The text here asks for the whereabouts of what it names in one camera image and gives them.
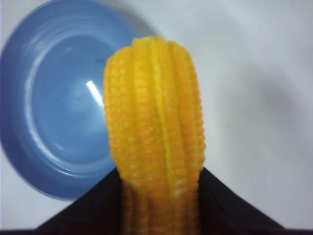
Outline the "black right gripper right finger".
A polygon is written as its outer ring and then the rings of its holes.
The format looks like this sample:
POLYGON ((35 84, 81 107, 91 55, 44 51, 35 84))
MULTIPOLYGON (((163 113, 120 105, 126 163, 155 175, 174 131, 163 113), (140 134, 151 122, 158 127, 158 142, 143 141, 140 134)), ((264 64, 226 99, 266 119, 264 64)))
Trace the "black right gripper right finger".
POLYGON ((200 174, 203 235, 284 235, 285 229, 204 168, 200 174))

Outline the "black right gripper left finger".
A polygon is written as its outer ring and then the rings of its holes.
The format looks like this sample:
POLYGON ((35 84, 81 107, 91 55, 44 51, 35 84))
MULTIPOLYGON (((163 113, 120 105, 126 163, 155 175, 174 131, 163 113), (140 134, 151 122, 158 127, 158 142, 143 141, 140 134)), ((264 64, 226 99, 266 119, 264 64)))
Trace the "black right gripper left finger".
POLYGON ((120 235, 121 179, 111 171, 86 194, 36 229, 38 235, 120 235))

